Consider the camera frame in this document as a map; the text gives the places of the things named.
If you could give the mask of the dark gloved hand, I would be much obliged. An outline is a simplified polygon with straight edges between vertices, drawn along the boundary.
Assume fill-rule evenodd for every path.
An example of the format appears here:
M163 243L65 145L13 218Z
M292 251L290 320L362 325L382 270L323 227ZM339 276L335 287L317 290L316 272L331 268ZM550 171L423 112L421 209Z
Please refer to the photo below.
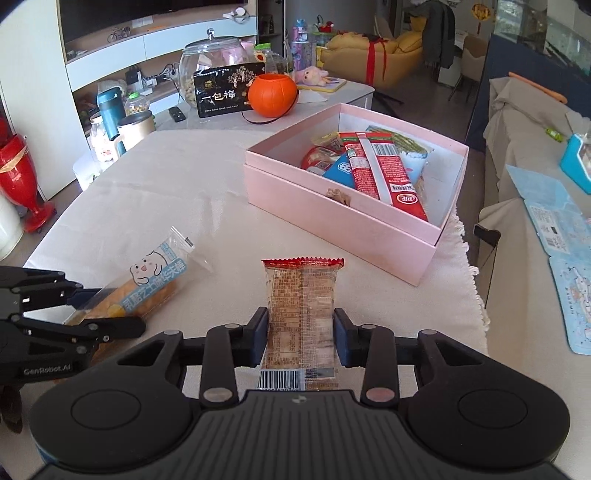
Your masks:
M22 400L19 387L2 386L0 391L1 420L13 433L20 434L23 429Z

